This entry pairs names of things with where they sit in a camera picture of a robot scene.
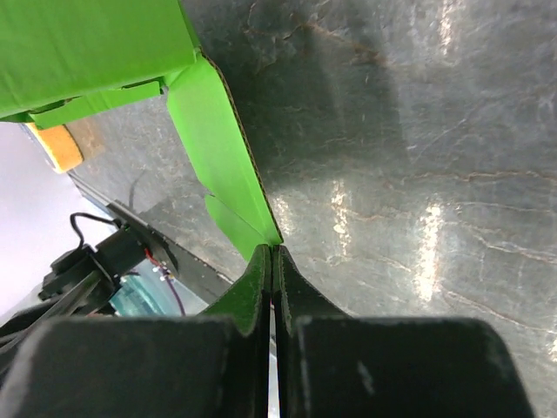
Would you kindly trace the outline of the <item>green paper box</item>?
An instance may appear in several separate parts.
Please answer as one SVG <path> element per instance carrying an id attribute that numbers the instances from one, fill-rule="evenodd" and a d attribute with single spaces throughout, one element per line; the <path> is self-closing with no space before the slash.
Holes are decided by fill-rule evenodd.
<path id="1" fill-rule="evenodd" d="M 180 2 L 2 2 L 4 122 L 51 146 L 69 122 L 160 95 L 218 228 L 245 258 L 280 245 L 229 87 Z"/>

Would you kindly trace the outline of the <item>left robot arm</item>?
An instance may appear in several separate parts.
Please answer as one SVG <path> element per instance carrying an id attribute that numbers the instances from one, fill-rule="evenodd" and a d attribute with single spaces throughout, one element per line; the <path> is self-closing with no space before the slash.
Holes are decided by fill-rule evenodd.
<path id="1" fill-rule="evenodd" d="M 96 246 L 90 246 L 77 226 L 79 218 L 115 226 L 117 230 Z M 42 320 L 105 309 L 120 289 L 121 279 L 144 260 L 149 260 L 166 277 L 178 274 L 166 239 L 142 221 L 123 215 L 103 219 L 78 212 L 70 216 L 70 225 L 79 237 L 78 247 L 50 265 L 38 293 L 41 303 L 16 313 L 1 326 L 2 355 L 15 351 Z"/>

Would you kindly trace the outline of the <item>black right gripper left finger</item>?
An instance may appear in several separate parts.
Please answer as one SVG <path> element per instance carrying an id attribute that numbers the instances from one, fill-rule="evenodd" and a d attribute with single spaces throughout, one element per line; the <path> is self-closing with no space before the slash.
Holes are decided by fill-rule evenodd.
<path id="1" fill-rule="evenodd" d="M 2 416 L 266 416 L 271 271 L 260 245 L 202 313 L 40 322 L 10 362 Z"/>

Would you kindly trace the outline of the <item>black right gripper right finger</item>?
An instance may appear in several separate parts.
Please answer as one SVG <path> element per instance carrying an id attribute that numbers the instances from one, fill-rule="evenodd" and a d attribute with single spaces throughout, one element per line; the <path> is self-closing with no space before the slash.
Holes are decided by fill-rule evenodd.
<path id="1" fill-rule="evenodd" d="M 467 317 L 352 317 L 272 251 L 284 417 L 530 417 L 507 345 Z"/>

